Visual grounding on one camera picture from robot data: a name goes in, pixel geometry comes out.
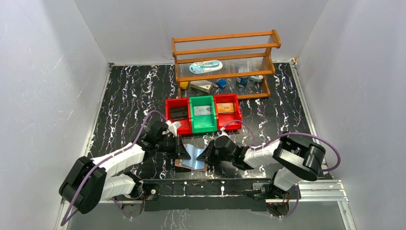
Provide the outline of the pink leather card holder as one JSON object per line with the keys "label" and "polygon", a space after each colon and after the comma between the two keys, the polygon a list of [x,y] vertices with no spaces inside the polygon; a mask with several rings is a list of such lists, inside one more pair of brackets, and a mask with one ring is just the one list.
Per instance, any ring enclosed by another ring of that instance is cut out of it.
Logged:
{"label": "pink leather card holder", "polygon": [[187,152],[190,154],[191,159],[190,160],[176,159],[175,167],[185,168],[192,171],[200,171],[200,172],[206,171],[207,163],[205,163],[204,161],[198,161],[196,159],[196,157],[199,156],[204,149],[199,149],[192,144],[184,144],[184,146]]}

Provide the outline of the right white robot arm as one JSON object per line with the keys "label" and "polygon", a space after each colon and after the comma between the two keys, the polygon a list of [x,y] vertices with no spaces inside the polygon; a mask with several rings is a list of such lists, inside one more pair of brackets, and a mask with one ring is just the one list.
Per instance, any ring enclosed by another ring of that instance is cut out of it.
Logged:
{"label": "right white robot arm", "polygon": [[291,132],[266,144],[243,147],[223,132],[209,143],[197,159],[207,164],[231,162],[243,171],[279,163],[282,168],[272,177],[270,194],[275,198],[283,198],[298,182],[318,179],[326,149],[313,139],[314,135]]}

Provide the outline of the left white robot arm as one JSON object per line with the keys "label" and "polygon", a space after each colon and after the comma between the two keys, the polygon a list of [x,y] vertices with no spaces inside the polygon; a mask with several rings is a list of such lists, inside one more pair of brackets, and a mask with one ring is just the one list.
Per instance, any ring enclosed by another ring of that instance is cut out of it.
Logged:
{"label": "left white robot arm", "polygon": [[92,211],[100,201],[116,196],[144,198],[142,179],[124,170],[157,153],[189,159],[178,136],[180,126],[179,121],[156,121],[143,136],[121,149],[103,157],[78,158],[58,193],[82,214]]}

